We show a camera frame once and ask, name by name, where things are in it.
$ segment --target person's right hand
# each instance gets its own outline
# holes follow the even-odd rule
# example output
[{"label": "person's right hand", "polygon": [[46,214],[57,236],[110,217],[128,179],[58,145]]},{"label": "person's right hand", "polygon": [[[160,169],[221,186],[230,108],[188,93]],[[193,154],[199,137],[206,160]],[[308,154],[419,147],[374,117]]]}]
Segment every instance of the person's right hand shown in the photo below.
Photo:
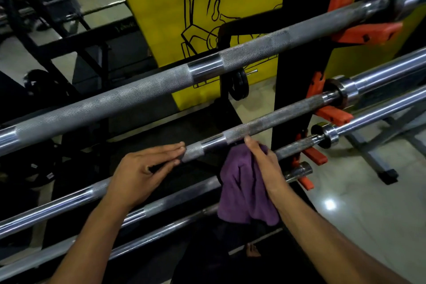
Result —
[{"label": "person's right hand", "polygon": [[244,142],[256,158],[268,192],[276,190],[278,188],[277,185],[287,184],[281,172],[278,159],[273,151],[268,148],[268,153],[265,154],[260,148],[259,143],[250,136],[244,137]]},{"label": "person's right hand", "polygon": [[[104,199],[127,212],[141,204],[180,163],[177,158],[185,152],[184,146],[180,142],[127,154],[115,170]],[[157,172],[150,171],[161,163],[165,164]]]}]

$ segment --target cleaning rag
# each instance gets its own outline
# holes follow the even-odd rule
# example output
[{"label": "cleaning rag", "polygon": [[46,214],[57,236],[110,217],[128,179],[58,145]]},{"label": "cleaning rag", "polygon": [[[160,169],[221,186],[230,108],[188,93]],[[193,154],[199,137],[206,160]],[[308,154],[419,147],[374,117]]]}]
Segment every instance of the cleaning rag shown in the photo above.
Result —
[{"label": "cleaning rag", "polygon": [[[264,153],[268,151],[263,145],[261,149]],[[278,211],[266,192],[256,159],[245,144],[231,148],[220,178],[223,186],[217,212],[219,218],[234,223],[250,223],[253,218],[269,226],[278,223]]]}]

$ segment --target forearm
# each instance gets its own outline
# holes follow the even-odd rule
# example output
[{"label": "forearm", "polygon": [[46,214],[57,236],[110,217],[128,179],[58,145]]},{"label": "forearm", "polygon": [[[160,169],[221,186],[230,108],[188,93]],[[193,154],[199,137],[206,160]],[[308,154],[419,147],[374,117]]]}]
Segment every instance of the forearm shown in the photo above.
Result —
[{"label": "forearm", "polygon": [[267,188],[273,189],[269,196],[286,227],[327,283],[407,283],[313,211],[284,179]]},{"label": "forearm", "polygon": [[114,240],[127,214],[105,197],[88,217],[49,284],[102,282]]}]

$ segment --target foot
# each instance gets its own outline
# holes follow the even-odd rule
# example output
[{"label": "foot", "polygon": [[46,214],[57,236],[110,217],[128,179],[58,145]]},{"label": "foot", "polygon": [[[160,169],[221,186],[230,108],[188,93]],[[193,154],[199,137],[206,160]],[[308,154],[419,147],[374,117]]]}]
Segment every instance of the foot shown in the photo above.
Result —
[{"label": "foot", "polygon": [[245,253],[247,257],[260,257],[261,254],[257,250],[256,246],[253,244],[245,245]]}]

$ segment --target person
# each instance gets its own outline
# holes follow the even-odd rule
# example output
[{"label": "person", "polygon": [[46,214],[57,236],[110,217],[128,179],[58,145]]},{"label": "person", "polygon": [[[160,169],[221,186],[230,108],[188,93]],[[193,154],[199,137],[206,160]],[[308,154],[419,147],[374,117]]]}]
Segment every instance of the person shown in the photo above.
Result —
[{"label": "person", "polygon": [[[264,154],[259,144],[245,137],[257,160],[269,198],[282,221],[329,284],[408,283],[349,241],[312,210],[285,182],[275,154]],[[75,243],[50,279],[50,284],[101,283],[107,261],[129,211],[141,204],[180,163],[184,143],[127,154],[118,165],[104,198],[88,217]],[[165,163],[157,172],[152,166]],[[248,246],[248,253],[255,248]]]}]

